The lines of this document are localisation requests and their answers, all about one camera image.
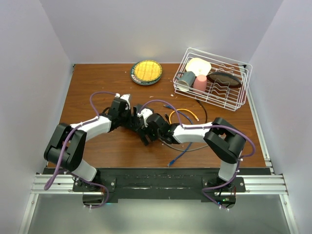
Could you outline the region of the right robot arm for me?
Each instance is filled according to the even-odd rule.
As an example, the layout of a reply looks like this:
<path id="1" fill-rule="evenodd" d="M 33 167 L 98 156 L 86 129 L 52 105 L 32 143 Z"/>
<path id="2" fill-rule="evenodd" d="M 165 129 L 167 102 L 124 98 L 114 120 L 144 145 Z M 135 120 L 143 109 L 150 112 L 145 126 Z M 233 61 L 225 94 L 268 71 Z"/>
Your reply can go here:
<path id="1" fill-rule="evenodd" d="M 206 143 L 221 160 L 217 186 L 227 192 L 234 186 L 233 176 L 247 137 L 222 118 L 206 124 L 169 124 L 161 115 L 140 112 L 139 120 L 156 138 L 167 144 Z"/>

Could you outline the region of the black network switch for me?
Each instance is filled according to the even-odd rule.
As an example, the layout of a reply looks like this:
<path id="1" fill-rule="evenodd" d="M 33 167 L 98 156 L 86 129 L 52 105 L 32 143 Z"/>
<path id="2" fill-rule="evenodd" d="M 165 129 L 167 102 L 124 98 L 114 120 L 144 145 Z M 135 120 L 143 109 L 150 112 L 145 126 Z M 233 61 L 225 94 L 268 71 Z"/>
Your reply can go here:
<path id="1" fill-rule="evenodd" d="M 127 110 L 127 119 L 123 125 L 125 128 L 137 133 L 141 138 L 146 137 L 147 130 L 144 125 L 144 121 L 138 117 L 138 112 L 142 105 L 137 104 L 132 109 Z"/>

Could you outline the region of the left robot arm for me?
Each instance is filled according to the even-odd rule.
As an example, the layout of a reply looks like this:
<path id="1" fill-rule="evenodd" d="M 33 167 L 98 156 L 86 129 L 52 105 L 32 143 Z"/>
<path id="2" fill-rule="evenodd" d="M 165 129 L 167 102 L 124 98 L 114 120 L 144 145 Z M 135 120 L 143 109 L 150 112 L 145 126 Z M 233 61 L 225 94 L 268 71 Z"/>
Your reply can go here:
<path id="1" fill-rule="evenodd" d="M 130 94 L 115 97 L 108 113 L 102 113 L 93 119 L 78 124 L 59 124 L 45 151 L 44 159 L 84 179 L 84 186 L 89 191 L 96 191 L 101 186 L 101 179 L 96 176 L 95 167 L 83 158 L 84 147 L 88 140 L 98 135 L 109 133 L 126 123 L 131 115 Z"/>

